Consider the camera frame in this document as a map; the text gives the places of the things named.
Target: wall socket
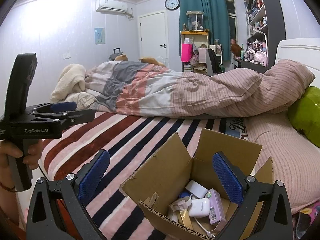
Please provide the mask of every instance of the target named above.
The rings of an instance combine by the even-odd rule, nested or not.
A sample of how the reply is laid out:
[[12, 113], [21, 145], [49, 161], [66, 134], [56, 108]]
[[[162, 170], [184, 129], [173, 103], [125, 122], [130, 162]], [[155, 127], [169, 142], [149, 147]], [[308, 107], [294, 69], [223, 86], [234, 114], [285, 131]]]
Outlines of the wall socket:
[[62, 54], [63, 59], [71, 58], [71, 53], [70, 52], [65, 52]]

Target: metal screw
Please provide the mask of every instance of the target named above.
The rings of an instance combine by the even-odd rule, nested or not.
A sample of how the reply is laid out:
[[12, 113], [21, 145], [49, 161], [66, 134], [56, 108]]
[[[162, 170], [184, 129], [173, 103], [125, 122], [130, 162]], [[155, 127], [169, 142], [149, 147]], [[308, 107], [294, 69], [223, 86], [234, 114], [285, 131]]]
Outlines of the metal screw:
[[37, 182], [38, 182], [39, 184], [43, 183], [43, 182], [44, 182], [44, 178], [39, 178]]
[[75, 177], [73, 173], [67, 175], [67, 180], [72, 180]]
[[248, 176], [247, 180], [251, 183], [256, 181], [256, 179], [253, 176]]
[[277, 180], [277, 184], [278, 184], [278, 186], [280, 186], [280, 187], [282, 187], [282, 186], [284, 185], [281, 180]]

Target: striped bed sheet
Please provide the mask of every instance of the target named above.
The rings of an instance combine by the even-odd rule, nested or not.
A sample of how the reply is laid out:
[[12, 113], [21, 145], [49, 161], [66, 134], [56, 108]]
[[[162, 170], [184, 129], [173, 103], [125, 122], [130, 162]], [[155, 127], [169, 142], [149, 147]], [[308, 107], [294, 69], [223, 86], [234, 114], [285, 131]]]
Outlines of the striped bed sheet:
[[69, 128], [60, 139], [44, 140], [42, 161], [49, 179], [62, 179], [78, 172], [101, 148], [108, 150], [110, 166], [86, 206], [94, 222], [109, 240], [169, 240], [119, 186], [175, 132], [193, 156], [202, 128], [248, 138], [243, 118], [191, 120], [97, 112], [93, 122]]

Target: teal curtain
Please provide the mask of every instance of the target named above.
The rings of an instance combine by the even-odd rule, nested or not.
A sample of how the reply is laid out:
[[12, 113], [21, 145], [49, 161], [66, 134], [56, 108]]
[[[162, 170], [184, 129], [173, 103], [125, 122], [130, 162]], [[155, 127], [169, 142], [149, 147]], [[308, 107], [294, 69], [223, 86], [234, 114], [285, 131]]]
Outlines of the teal curtain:
[[226, 0], [180, 0], [179, 31], [182, 31], [184, 23], [188, 25], [187, 11], [204, 12], [204, 28], [210, 29], [210, 44], [214, 44], [214, 39], [219, 39], [223, 48], [223, 60], [230, 60], [231, 41]]

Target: red bracelet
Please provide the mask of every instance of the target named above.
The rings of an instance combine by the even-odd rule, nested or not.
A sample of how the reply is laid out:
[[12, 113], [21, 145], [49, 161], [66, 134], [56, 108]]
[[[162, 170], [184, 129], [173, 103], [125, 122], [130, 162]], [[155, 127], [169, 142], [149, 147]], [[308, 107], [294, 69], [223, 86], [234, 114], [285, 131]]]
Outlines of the red bracelet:
[[6, 187], [5, 185], [3, 185], [1, 182], [0, 182], [0, 187], [5, 189], [6, 191], [9, 191], [9, 192], [12, 192], [12, 193], [16, 193], [17, 191], [15, 190], [15, 187], [13, 188], [9, 188], [9, 187]]

